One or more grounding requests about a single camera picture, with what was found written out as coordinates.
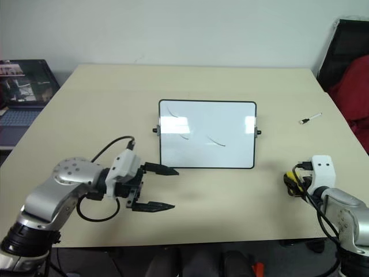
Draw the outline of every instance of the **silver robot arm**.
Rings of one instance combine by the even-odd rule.
[[[313,156],[296,168],[299,174],[295,176],[305,188],[300,189],[298,184],[295,189],[289,189],[292,188],[294,196],[301,196],[318,207],[333,224],[338,233],[341,273],[349,277],[369,276],[369,209],[366,204],[335,188],[336,172],[331,157]]]
[[[51,176],[27,197],[16,223],[1,242],[0,271],[32,272],[41,267],[52,245],[60,242],[59,230],[76,206],[80,214],[78,206],[85,197],[101,200],[106,195],[118,202],[116,212],[120,207],[117,197],[127,198],[126,207],[133,211],[157,212],[173,208],[165,203],[137,202],[146,171],[178,175],[174,169],[159,164],[140,166],[140,158],[128,148],[114,159],[110,169],[84,158],[58,163]]]

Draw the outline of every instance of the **red cloth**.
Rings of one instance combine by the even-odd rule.
[[[369,153],[369,55],[354,60],[328,93]]]

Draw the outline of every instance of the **small whiteboard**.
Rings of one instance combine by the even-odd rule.
[[[160,163],[176,168],[251,169],[256,103],[161,100]]]

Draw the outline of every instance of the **laptop keyboard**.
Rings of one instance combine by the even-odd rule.
[[[0,119],[0,126],[30,126],[40,111],[9,110]]]

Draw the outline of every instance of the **marker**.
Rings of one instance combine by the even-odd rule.
[[[320,117],[322,115],[322,113],[319,113],[319,114],[315,114],[313,115],[312,117],[309,117],[309,118],[305,118],[303,120],[300,120],[300,124],[305,124],[307,122],[309,122],[310,120],[314,119],[314,118],[317,118],[317,117]]]

